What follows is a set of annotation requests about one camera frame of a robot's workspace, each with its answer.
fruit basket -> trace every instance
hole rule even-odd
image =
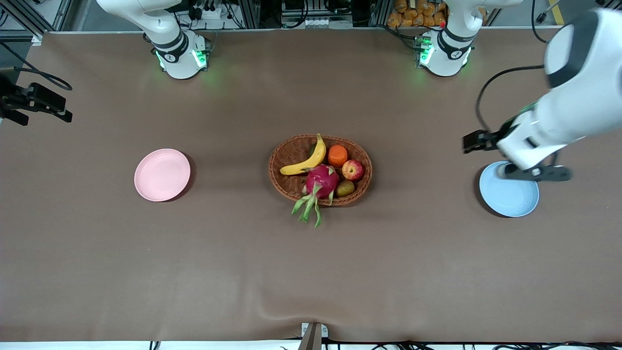
[[[364,166],[363,177],[356,183],[355,191],[345,197],[334,198],[332,206],[345,206],[359,199],[367,188],[371,181],[372,168],[371,160],[367,155],[367,152],[358,144],[344,138],[334,136],[322,135],[326,147],[330,148],[336,144],[340,144],[346,148],[350,159],[355,159],[361,162]],[[284,197],[297,201],[302,197],[303,187],[305,186],[306,174],[300,174],[295,176],[286,176],[279,172],[280,168],[288,165],[299,163],[309,157],[309,149],[316,141],[314,134],[297,135],[285,140],[281,143],[273,152],[268,163],[268,170],[270,173],[270,181],[274,188],[279,191]],[[343,179],[340,168],[336,168],[340,178]],[[322,206],[327,206],[329,200],[324,198],[320,199],[318,203]]]

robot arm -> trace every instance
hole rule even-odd
[[[430,49],[419,60],[421,66],[435,75],[449,77],[467,63],[471,43],[480,31],[483,17],[478,7],[506,7],[522,0],[445,0],[449,8],[447,25],[441,31],[424,34],[430,38]]]
[[[165,11],[182,0],[97,0],[104,11],[140,27],[156,49],[160,66],[171,77],[188,79],[207,69],[206,40],[183,31]]]
[[[541,162],[570,143],[622,126],[621,57],[620,12],[594,9],[576,18],[547,46],[549,92],[496,133],[480,130],[465,136],[464,152],[499,149],[512,163],[504,170],[507,178],[528,177],[537,169],[531,178],[536,181],[570,179],[560,166],[547,169],[554,171],[552,177],[542,177]]]

banana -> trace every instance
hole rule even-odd
[[[317,145],[315,146],[315,151],[311,154],[306,161],[298,164],[292,164],[288,166],[284,166],[279,170],[283,175],[298,175],[302,174],[308,168],[315,168],[320,165],[320,163],[324,160],[326,156],[326,144],[324,140],[322,140],[322,136],[317,134]]]

black bracket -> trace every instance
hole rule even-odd
[[[21,88],[0,75],[0,97],[0,118],[23,126],[28,125],[29,117],[17,110],[48,113],[66,123],[71,123],[73,118],[73,114],[65,109],[65,98],[39,83]]]
[[[494,151],[497,148],[499,136],[485,130],[476,130],[462,137],[462,152],[464,154],[473,151]]]
[[[531,169],[520,170],[515,164],[508,164],[504,168],[504,176],[510,180],[527,180],[527,181],[568,181],[572,178],[572,172],[569,168],[561,165],[537,165]]]

black cable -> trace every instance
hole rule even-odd
[[[399,38],[399,40],[402,42],[402,44],[404,44],[404,46],[408,47],[409,49],[415,51],[415,52],[422,52],[422,49],[418,49],[412,45],[410,45],[406,40],[414,40],[415,37],[414,36],[409,36],[409,35],[405,35],[405,34],[401,34],[399,32],[399,29],[397,29],[397,27],[395,28],[395,30],[391,29],[388,26],[385,26],[384,24],[376,24],[374,27],[380,27],[380,28],[384,28],[384,30],[388,31],[389,33],[391,33],[392,35],[396,36]]]
[[[39,69],[37,69],[35,66],[33,66],[32,64],[28,63],[28,61],[26,61],[23,57],[21,57],[17,52],[13,51],[7,44],[5,44],[4,41],[0,41],[0,45],[4,46],[5,49],[7,49],[10,53],[13,54],[13,56],[17,57],[20,61],[22,61],[24,64],[30,67],[29,69],[21,68],[21,67],[13,67],[14,70],[18,72],[28,72],[28,73],[39,74],[40,76],[45,78],[50,83],[64,90],[67,90],[67,91],[73,90],[73,87],[68,82],[62,80],[61,78],[56,77],[55,75],[42,72]]]
[[[418,350],[434,350],[424,343],[418,343],[416,341],[409,341],[408,343],[410,344],[411,349],[417,348]]]
[[[2,27],[8,19],[9,14],[5,10],[2,10],[2,12],[0,12],[0,21],[2,21],[2,23],[0,23],[0,27]]]
[[[352,12],[351,6],[344,7],[342,9],[336,9],[334,7],[330,7],[330,5],[328,5],[328,0],[324,0],[324,7],[334,14],[349,14],[350,12]]]
[[[413,50],[413,51],[415,51],[415,52],[422,51],[422,50],[420,50],[420,49],[416,49],[414,46],[412,46],[412,45],[408,44],[408,42],[406,42],[406,39],[407,39],[407,38],[404,38],[404,37],[402,36],[402,34],[400,34],[400,33],[399,33],[399,30],[397,29],[397,27],[395,27],[395,31],[396,31],[396,33],[397,33],[397,35],[398,35],[398,37],[399,37],[399,40],[402,42],[402,44],[404,44],[404,46],[408,47],[409,49],[411,49],[411,50]]]
[[[538,39],[540,42],[548,44],[549,42],[544,40],[540,35],[538,35],[538,32],[536,32],[536,20],[534,18],[535,15],[536,15],[536,0],[533,0],[533,2],[531,2],[531,31],[534,32],[534,36],[536,37],[536,39]]]
[[[149,350],[158,350],[160,348],[159,341],[150,341],[149,342]]]
[[[177,17],[177,12],[173,12],[173,16],[175,16],[175,20],[177,21],[178,26],[190,29],[190,24],[188,22],[184,21],[183,24],[180,22],[181,20],[179,19],[179,17]]]
[[[443,31],[442,29],[436,29],[436,28],[432,28],[432,27],[428,27],[428,26],[418,26],[418,27],[427,28],[427,29],[430,29],[433,32],[442,32]]]
[[[244,29],[244,26],[242,26],[242,23],[240,23],[238,18],[235,16],[235,12],[233,12],[233,6],[231,5],[231,1],[226,0],[223,2],[223,4],[227,8],[227,11],[229,11],[229,13],[231,14],[231,19],[233,20],[233,23],[235,23],[236,26],[238,26],[238,28]]]
[[[481,116],[480,105],[481,105],[481,98],[484,96],[484,91],[486,91],[486,88],[490,85],[490,83],[492,83],[493,80],[497,79],[498,77],[500,77],[500,76],[502,76],[504,74],[507,74],[507,73],[518,72],[520,70],[532,70],[532,69],[543,69],[543,68],[544,68],[543,64],[540,64],[540,65],[526,65],[526,66],[523,66],[523,67],[510,68],[510,69],[502,70],[499,73],[495,74],[492,78],[488,79],[488,81],[481,88],[480,93],[477,96],[477,101],[475,102],[475,116],[477,117],[477,120],[480,122],[481,127],[485,131],[490,131],[490,128],[488,127],[488,125],[484,121],[484,118]],[[495,347],[493,350],[500,350],[500,349],[525,350],[525,349],[528,349],[528,348],[509,348],[508,345],[499,345],[499,346]]]
[[[610,349],[610,345],[609,344],[602,344],[602,343],[582,343],[580,341],[565,341],[563,343],[559,343],[559,344],[555,344],[555,345],[551,345],[551,346],[547,346],[547,347],[542,347],[542,350],[551,350],[553,348],[557,348],[558,346],[582,346],[585,348],[593,348],[596,350],[611,350]]]
[[[294,24],[293,26],[288,26],[287,24],[283,24],[281,21],[276,21],[276,18],[275,18],[275,21],[277,22],[277,24],[279,24],[281,28],[284,28],[284,29],[293,29],[293,28],[296,28],[302,25],[307,20],[307,16],[309,15],[309,3],[307,1],[309,0],[302,0],[302,7],[300,9],[300,19],[298,20],[298,22],[296,22],[296,24]]]
[[[384,24],[375,24],[373,27],[383,28],[385,31],[388,31],[389,33],[391,33],[392,35],[394,35],[396,37],[402,37],[404,39],[415,39],[414,36],[400,34],[400,33],[398,33],[398,31],[394,31],[393,29],[391,29],[391,27],[385,26]]]

